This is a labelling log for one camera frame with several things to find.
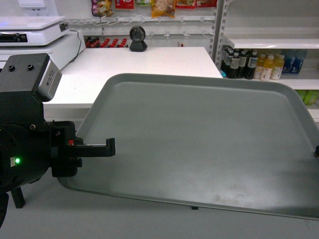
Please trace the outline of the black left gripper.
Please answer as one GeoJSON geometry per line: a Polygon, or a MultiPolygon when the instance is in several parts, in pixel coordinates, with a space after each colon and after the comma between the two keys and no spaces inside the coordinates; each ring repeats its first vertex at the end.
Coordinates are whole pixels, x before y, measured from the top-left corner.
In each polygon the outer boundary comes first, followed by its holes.
{"type": "Polygon", "coordinates": [[[105,144],[83,144],[75,135],[75,124],[71,121],[48,121],[48,148],[45,164],[51,168],[53,177],[73,177],[82,166],[80,157],[112,157],[116,154],[114,138],[106,139],[105,144]]]}

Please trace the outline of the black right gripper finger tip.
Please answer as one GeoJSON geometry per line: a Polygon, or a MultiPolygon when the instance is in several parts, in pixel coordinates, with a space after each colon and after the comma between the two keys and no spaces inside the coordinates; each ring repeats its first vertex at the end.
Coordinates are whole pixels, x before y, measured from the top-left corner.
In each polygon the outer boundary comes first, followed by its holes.
{"type": "Polygon", "coordinates": [[[315,157],[319,157],[319,145],[316,146],[315,152],[314,152],[315,157]]]}

